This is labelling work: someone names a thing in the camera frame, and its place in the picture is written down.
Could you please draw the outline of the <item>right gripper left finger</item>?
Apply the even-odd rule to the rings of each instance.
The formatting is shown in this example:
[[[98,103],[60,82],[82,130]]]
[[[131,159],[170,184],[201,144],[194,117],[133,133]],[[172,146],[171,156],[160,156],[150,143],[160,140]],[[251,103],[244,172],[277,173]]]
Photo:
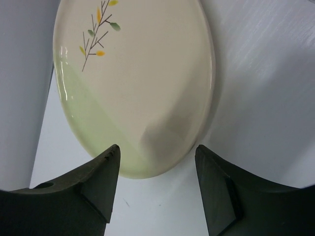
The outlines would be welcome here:
[[[93,160],[35,188],[0,192],[2,236],[102,236],[110,222],[121,152]]]

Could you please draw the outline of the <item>cream and green plate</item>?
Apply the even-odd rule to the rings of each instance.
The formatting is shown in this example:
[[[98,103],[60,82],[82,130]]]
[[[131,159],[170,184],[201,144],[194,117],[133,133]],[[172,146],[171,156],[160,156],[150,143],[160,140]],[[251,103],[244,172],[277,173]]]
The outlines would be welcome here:
[[[62,0],[53,54],[60,100],[84,149],[121,150],[120,175],[176,166],[204,130],[214,46],[198,0]]]

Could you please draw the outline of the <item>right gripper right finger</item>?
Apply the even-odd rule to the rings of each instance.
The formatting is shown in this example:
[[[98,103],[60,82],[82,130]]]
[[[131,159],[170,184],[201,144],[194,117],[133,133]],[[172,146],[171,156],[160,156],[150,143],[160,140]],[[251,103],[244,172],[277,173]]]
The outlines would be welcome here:
[[[315,187],[294,188],[258,177],[204,145],[195,165],[211,236],[313,236]]]

